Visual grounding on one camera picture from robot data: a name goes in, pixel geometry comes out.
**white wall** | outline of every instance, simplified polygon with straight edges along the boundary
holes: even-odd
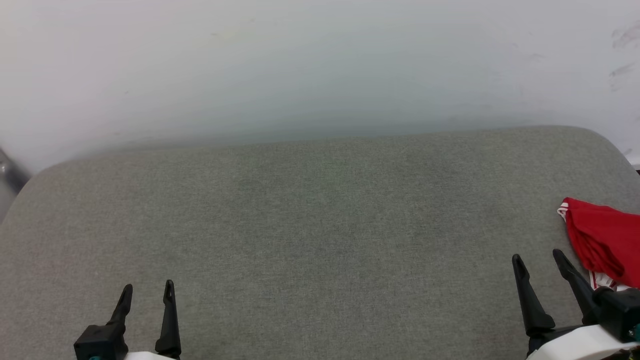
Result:
[[[0,146],[120,149],[535,124],[640,164],[637,0],[4,0]]]

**gray upholstered seat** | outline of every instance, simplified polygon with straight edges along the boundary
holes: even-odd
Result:
[[[640,213],[640,177],[570,127],[117,154],[43,171],[0,227],[0,354],[73,359],[128,282],[152,350],[173,279],[183,359],[521,359],[519,252],[579,323],[566,196]]]

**gray cushion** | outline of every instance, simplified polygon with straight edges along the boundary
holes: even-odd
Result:
[[[522,255],[558,326],[579,309],[564,197],[640,213],[640,176],[570,127],[116,154],[43,171],[0,227],[0,353],[73,359],[134,286],[152,350],[173,279],[184,359],[521,359]]]

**red cloth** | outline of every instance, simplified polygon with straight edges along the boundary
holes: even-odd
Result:
[[[582,264],[640,288],[640,215],[565,198],[566,229]]]

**gray fabric surface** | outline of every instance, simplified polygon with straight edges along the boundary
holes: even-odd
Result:
[[[522,255],[579,309],[566,196],[640,213],[640,176],[570,127],[118,154],[43,171],[0,227],[0,354],[73,359],[133,283],[152,350],[173,279],[183,359],[521,359]]]

